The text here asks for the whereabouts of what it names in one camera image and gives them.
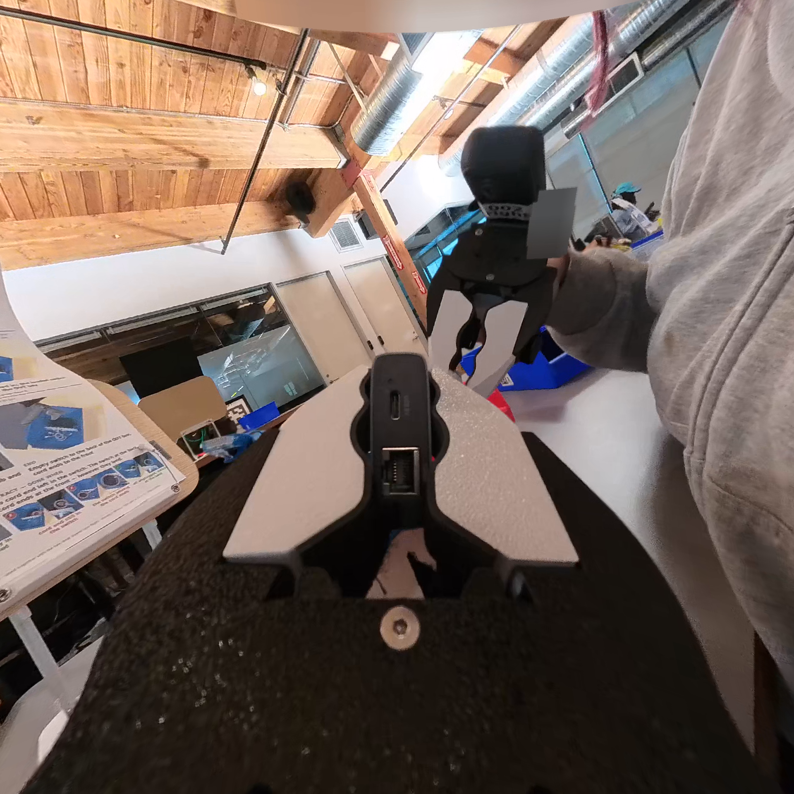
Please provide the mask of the long silver ventilation duct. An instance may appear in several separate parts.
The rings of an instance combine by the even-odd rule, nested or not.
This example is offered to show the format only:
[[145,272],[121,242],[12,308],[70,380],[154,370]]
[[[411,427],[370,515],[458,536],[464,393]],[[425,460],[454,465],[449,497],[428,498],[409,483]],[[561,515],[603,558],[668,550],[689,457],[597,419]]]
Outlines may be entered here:
[[[734,5],[735,2],[644,1],[605,9],[610,65],[619,65],[662,33],[680,27],[680,20],[687,23],[702,11],[715,11],[720,17]],[[569,17],[438,157],[442,172],[448,176],[462,173],[463,147],[479,128],[530,125],[541,131],[548,129],[588,91],[596,62],[591,17]]]

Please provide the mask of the black ceiling pipe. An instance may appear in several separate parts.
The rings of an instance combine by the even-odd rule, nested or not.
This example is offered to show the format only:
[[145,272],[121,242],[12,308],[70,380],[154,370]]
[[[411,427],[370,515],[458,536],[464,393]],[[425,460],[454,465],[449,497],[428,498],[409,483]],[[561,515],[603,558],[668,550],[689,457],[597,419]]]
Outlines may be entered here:
[[239,195],[239,199],[237,201],[237,206],[233,212],[230,225],[222,239],[221,254],[223,256],[227,253],[228,248],[230,246],[231,240],[233,238],[233,234],[239,222],[240,216],[242,215],[242,211],[244,209],[247,197],[249,196],[251,187],[253,185],[254,178],[256,177],[256,173],[259,169],[259,166],[261,165],[261,160],[264,151],[273,134],[275,123],[279,120],[279,115],[282,109],[282,105],[284,104],[285,98],[287,96],[287,91],[292,84],[293,77],[296,75],[299,61],[301,59],[301,56],[303,55],[306,45],[308,44],[309,37],[310,37],[310,30],[308,28],[301,29],[299,38],[297,40],[296,45],[294,46],[294,50],[291,55],[291,58],[287,63],[287,67],[283,74],[283,77],[276,86],[276,99],[274,101],[272,110],[268,115],[268,120],[265,125],[265,129],[263,131],[260,142],[257,146],[256,152],[253,156],[253,161],[250,166],[250,169],[243,183],[243,187]]

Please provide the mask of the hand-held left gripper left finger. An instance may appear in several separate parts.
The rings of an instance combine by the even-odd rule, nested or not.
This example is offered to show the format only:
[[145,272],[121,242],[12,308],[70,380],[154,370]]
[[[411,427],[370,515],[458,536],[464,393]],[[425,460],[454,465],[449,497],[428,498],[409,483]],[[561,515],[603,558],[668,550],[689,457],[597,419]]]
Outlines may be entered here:
[[223,551],[239,564],[286,564],[299,549],[356,508],[364,497],[364,462],[352,424],[364,408],[360,365],[303,403],[279,427]]

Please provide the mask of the large blue bin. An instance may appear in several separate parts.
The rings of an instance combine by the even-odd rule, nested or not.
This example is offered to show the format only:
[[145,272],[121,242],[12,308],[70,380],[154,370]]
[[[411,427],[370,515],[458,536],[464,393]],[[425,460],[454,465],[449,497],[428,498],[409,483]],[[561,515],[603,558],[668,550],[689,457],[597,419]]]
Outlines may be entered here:
[[530,363],[514,362],[495,388],[500,392],[555,390],[590,369],[590,365],[564,352],[542,326],[534,359]]

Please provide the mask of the wooden chair back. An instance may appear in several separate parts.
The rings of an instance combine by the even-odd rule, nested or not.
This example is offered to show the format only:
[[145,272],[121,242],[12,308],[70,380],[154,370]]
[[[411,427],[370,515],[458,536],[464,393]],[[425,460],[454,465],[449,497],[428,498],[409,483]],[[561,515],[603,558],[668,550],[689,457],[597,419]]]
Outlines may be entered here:
[[207,375],[141,398],[137,406],[174,442],[188,431],[228,418],[223,396]]

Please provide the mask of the ceiling light panel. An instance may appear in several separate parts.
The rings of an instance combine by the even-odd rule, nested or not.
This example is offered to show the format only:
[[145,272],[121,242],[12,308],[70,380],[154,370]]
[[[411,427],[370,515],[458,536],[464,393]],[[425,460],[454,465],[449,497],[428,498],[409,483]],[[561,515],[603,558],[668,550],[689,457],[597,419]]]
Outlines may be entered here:
[[451,32],[402,33],[400,43],[407,53],[413,72],[439,72],[442,67],[454,66],[462,60],[481,38],[483,29]]

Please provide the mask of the black ceiling track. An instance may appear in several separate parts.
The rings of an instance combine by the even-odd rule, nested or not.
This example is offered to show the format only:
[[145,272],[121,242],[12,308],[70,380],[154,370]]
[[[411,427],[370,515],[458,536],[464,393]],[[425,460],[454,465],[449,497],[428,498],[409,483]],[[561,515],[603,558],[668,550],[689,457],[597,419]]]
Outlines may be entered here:
[[188,45],[180,42],[169,41],[166,39],[146,36],[140,33],[131,33],[120,29],[112,29],[102,25],[94,25],[86,22],[80,22],[64,17],[55,17],[49,14],[40,14],[34,11],[22,10],[18,8],[11,8],[9,6],[1,6],[2,17],[16,19],[20,22],[31,22],[34,24],[48,25],[54,28],[70,30],[77,33],[87,33],[90,35],[104,36],[105,38],[115,39],[118,41],[126,41],[138,45],[147,45],[154,48],[162,48],[176,53],[183,53],[187,55],[196,55],[206,58],[214,58],[217,60],[228,61],[230,63],[239,64],[243,66],[257,67],[265,70],[277,70],[279,67],[260,59],[248,57],[246,55],[238,55],[235,53],[227,53],[218,51],[212,48],[200,47],[198,45]]

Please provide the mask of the black ceiling speaker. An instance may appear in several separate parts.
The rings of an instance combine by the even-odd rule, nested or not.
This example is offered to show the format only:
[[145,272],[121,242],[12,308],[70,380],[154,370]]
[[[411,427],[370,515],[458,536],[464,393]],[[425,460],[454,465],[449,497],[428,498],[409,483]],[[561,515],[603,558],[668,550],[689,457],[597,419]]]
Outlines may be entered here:
[[316,202],[312,189],[306,181],[290,181],[284,191],[284,198],[290,208],[290,214],[295,216],[302,228],[306,228],[315,212]]

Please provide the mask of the white door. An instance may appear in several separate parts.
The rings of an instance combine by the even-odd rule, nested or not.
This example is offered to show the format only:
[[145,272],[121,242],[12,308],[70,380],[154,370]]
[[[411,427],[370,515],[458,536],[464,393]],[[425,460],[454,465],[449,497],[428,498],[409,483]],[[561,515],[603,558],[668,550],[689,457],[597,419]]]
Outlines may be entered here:
[[326,383],[371,366],[368,347],[330,273],[277,283],[275,288]]
[[426,340],[387,260],[354,263],[343,270],[375,332],[375,351],[426,356]]

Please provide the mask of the person's right forearm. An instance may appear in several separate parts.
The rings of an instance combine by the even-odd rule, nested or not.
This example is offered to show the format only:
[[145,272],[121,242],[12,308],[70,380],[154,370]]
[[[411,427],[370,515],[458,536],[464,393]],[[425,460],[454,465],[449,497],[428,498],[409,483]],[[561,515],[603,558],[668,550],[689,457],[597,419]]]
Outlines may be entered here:
[[545,321],[552,338],[596,368],[647,372],[657,318],[647,296],[648,264],[609,247],[570,253],[569,271]]

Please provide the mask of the black network adapter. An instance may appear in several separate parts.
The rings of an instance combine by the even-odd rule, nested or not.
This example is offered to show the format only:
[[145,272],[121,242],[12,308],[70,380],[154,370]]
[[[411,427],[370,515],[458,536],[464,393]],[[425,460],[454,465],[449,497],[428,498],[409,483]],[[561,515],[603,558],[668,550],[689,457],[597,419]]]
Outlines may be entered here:
[[370,376],[371,484],[388,532],[422,526],[430,501],[430,378],[416,353],[383,354]]

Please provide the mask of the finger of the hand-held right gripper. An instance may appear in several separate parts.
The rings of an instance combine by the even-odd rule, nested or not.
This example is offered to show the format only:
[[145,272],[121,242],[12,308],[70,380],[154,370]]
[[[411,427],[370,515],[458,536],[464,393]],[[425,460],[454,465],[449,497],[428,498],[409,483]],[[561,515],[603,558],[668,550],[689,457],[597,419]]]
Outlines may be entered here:
[[483,398],[497,389],[515,362],[514,347],[528,309],[522,301],[506,301],[486,310],[483,343],[473,359],[467,388]]
[[431,369],[457,379],[468,379],[462,368],[464,355],[478,349],[478,317],[471,301],[461,292],[444,290],[429,336]]

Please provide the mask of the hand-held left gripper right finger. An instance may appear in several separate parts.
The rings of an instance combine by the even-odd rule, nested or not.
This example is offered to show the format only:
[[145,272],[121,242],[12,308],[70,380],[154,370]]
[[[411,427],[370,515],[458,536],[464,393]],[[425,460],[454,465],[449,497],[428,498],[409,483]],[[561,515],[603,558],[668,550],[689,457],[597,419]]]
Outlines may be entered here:
[[448,372],[435,368],[431,375],[450,439],[434,475],[441,513],[490,546],[500,562],[578,563],[517,426]]

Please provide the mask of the white desk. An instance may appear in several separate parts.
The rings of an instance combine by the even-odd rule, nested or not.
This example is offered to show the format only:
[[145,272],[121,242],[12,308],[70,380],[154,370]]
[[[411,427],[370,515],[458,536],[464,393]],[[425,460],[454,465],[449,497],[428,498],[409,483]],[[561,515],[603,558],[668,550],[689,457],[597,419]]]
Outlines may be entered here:
[[647,375],[590,370],[559,389],[508,392],[505,399],[520,430],[534,433],[649,554],[754,750],[753,629],[691,496],[682,449],[660,422]]

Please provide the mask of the white electrical box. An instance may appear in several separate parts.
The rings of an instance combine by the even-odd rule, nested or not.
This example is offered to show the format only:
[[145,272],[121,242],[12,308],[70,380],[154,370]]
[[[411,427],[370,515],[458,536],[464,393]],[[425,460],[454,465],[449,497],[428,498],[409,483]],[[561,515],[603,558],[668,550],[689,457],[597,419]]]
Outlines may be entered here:
[[220,437],[216,422],[207,420],[180,432],[175,443],[193,462],[198,463],[207,457],[203,449],[204,442]]

